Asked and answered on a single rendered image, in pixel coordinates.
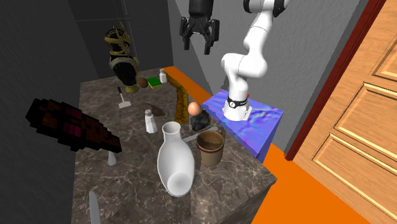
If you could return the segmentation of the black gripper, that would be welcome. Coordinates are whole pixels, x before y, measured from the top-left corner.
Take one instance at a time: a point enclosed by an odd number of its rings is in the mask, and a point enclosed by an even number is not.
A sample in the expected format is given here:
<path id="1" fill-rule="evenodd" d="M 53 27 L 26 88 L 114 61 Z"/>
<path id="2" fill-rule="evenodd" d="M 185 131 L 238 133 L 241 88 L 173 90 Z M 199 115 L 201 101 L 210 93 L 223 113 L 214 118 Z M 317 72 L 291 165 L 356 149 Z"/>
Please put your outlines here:
<path id="1" fill-rule="evenodd" d="M 214 42 L 219 40 L 219 20 L 211 19 L 214 0 L 189 0 L 189 19 L 181 17 L 179 35 L 183 40 L 184 50 L 190 49 L 193 28 L 201 23 L 200 33 L 205 39 L 204 54 L 209 55 Z"/>

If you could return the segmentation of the green sponge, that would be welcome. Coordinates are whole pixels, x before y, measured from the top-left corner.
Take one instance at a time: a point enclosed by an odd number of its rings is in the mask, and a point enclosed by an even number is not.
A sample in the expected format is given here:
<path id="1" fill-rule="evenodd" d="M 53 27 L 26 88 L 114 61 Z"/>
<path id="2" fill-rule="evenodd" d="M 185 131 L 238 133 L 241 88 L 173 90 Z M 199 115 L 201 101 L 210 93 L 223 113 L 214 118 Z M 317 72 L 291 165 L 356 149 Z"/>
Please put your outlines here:
<path id="1" fill-rule="evenodd" d="M 151 89 L 155 89 L 162 86 L 162 82 L 156 76 L 147 78 L 146 80 Z"/>

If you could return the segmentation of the yellow-brown curved figure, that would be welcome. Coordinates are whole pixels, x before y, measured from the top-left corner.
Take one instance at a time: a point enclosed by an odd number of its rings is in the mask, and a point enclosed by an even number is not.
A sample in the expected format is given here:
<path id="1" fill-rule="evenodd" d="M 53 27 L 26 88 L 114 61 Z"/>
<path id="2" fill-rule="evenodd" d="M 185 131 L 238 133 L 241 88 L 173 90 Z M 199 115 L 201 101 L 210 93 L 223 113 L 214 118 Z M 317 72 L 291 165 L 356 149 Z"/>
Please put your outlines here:
<path id="1" fill-rule="evenodd" d="M 165 73 L 167 74 L 167 81 L 171 84 L 176 89 L 177 93 L 177 101 L 176 101 L 176 112 L 175 112 L 175 117 L 174 121 L 178 122 L 179 124 L 185 124 L 188 122 L 188 97 L 187 97 L 187 91 L 180 84 L 175 78 L 173 78 L 168 72 L 168 70 L 165 69 Z"/>

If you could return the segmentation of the pale orange egg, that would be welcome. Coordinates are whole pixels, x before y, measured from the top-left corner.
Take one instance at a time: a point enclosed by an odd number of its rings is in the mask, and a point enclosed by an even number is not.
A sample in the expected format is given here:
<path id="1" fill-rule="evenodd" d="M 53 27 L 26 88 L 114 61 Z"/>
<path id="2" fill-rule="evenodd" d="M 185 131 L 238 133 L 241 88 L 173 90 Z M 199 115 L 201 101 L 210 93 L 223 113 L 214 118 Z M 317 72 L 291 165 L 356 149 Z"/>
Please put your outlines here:
<path id="1" fill-rule="evenodd" d="M 188 113 L 191 116 L 196 116 L 199 115 L 201 113 L 202 109 L 200 104 L 198 104 L 197 102 L 191 102 L 188 105 Z"/>

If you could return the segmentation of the black and gold bust figure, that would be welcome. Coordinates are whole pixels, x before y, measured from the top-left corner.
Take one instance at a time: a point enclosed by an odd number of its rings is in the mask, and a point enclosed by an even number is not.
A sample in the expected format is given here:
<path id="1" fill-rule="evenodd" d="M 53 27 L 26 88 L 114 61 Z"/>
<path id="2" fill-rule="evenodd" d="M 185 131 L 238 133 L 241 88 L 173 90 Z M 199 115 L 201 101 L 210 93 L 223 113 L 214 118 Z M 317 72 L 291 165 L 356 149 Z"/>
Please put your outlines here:
<path id="1" fill-rule="evenodd" d="M 137 73 L 140 60 L 130 55 L 130 36 L 124 24 L 119 21 L 121 28 L 110 29 L 104 40 L 110 47 L 109 66 L 123 83 L 128 94 L 139 90 L 137 85 Z"/>

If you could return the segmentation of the flat brown plate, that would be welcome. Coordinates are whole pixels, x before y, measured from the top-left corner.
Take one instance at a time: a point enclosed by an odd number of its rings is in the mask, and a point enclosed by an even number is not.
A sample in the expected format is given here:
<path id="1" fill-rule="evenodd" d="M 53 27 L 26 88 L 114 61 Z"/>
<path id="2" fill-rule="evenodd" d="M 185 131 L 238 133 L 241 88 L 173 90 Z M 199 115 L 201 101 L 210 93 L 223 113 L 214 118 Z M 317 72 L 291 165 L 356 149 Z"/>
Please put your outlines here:
<path id="1" fill-rule="evenodd" d="M 143 111 L 151 110 L 153 116 L 165 116 L 164 110 L 153 105 L 153 104 L 150 104 L 148 102 L 142 102 L 141 105 L 142 105 Z"/>

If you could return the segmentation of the black box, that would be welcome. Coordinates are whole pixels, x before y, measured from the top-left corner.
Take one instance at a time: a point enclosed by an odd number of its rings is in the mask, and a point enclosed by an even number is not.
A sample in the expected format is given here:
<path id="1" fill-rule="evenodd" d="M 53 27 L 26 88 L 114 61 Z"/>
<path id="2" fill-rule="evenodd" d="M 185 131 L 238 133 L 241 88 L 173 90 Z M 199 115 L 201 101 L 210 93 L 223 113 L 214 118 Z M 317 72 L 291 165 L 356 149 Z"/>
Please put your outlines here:
<path id="1" fill-rule="evenodd" d="M 205 110 L 202 110 L 198 115 L 192 116 L 190 121 L 192 130 L 195 132 L 204 129 L 211 124 L 209 114 Z"/>

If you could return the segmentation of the large white shaker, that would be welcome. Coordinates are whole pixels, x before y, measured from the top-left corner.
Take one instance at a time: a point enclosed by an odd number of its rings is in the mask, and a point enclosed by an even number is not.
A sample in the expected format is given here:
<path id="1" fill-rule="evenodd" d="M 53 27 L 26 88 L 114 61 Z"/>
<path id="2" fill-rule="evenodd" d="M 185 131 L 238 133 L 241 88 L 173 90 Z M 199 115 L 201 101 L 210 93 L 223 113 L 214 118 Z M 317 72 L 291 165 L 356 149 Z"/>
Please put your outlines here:
<path id="1" fill-rule="evenodd" d="M 152 110 L 146 109 L 145 110 L 145 124 L 146 124 L 146 131 L 149 134 L 153 134 L 157 132 L 157 125 L 152 113 Z"/>

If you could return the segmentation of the grey butter knife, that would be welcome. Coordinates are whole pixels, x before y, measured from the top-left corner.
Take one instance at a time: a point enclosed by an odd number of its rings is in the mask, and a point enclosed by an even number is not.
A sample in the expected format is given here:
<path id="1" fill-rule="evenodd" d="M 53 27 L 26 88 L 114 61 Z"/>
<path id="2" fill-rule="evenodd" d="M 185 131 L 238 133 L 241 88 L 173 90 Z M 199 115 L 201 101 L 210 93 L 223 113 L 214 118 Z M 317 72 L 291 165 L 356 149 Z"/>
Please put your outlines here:
<path id="1" fill-rule="evenodd" d="M 218 128 L 217 126 L 212 126 L 212 127 L 208 128 L 207 130 L 218 131 L 219 128 Z M 188 142 L 190 142 L 190 141 L 192 141 L 192 140 L 195 140 L 195 139 L 197 138 L 197 136 L 198 136 L 199 134 L 201 134 L 201 133 L 202 133 L 202 132 L 198 132 L 198 133 L 196 133 L 196 134 L 194 134 L 194 135 L 192 135 L 192 136 L 185 137 L 185 138 L 183 138 L 183 141 L 185 141 L 186 143 L 188 143 Z"/>

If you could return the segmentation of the blue patterned robot stand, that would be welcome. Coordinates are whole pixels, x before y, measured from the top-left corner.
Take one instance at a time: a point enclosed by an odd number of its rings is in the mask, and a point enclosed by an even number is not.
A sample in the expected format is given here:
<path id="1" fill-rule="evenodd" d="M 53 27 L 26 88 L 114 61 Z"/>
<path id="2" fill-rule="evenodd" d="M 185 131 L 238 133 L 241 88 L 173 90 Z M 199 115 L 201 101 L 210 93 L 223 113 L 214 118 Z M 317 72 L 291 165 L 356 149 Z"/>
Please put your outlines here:
<path id="1" fill-rule="evenodd" d="M 222 111 L 228 92 L 220 90 L 202 103 L 202 107 L 243 145 L 259 162 L 263 162 L 274 138 L 283 111 L 258 101 L 248 100 L 253 108 L 247 120 L 231 121 Z"/>

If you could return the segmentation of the brown crock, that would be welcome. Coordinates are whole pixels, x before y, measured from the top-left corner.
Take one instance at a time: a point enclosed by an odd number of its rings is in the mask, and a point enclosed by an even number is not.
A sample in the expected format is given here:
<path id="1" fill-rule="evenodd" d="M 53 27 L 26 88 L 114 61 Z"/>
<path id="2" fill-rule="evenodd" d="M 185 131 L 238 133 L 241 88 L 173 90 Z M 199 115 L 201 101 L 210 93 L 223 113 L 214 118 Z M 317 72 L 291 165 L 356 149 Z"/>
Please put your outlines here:
<path id="1" fill-rule="evenodd" d="M 201 164 L 212 167 L 220 163 L 225 140 L 218 131 L 206 130 L 197 136 L 196 146 L 200 150 Z"/>

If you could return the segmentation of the white vase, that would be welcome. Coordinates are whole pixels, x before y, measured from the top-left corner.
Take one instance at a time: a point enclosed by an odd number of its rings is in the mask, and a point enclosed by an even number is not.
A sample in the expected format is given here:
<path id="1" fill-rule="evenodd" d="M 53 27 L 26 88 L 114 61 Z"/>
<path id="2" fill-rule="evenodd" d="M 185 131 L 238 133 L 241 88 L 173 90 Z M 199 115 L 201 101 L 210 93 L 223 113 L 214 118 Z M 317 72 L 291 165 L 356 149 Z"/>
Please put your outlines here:
<path id="1" fill-rule="evenodd" d="M 182 140 L 180 129 L 178 122 L 167 122 L 163 125 L 164 143 L 157 158 L 160 180 L 173 197 L 182 197 L 190 191 L 195 172 L 193 153 Z"/>

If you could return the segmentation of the dark red blocky object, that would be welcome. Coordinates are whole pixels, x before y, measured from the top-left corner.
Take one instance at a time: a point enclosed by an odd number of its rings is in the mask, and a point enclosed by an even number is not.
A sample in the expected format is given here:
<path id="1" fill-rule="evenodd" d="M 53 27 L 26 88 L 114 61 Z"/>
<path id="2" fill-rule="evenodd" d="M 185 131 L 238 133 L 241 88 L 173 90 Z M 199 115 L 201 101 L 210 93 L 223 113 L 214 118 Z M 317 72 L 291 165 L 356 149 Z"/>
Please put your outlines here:
<path id="1" fill-rule="evenodd" d="M 85 148 L 122 152 L 120 138 L 96 118 L 64 102 L 34 99 L 25 118 L 36 132 L 53 137 L 77 152 Z"/>

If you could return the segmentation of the wooden panel door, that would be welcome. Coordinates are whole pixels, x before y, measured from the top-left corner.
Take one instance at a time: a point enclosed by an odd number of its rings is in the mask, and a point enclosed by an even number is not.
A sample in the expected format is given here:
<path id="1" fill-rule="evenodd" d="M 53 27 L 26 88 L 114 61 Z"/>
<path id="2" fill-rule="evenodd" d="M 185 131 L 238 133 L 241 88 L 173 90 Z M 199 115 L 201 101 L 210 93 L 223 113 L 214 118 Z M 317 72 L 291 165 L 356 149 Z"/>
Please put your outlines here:
<path id="1" fill-rule="evenodd" d="M 397 0 L 386 0 L 294 159 L 373 224 L 397 224 Z"/>

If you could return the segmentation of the grey knife blade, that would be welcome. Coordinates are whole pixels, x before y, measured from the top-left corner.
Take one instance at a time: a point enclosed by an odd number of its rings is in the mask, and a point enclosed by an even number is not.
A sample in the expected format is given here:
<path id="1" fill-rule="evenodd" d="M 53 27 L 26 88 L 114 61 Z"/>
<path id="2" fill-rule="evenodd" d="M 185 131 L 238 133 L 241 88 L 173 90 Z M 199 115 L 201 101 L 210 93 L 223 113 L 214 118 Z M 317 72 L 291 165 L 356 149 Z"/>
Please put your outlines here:
<path id="1" fill-rule="evenodd" d="M 101 224 L 101 216 L 97 196 L 93 191 L 89 191 L 90 224 Z"/>

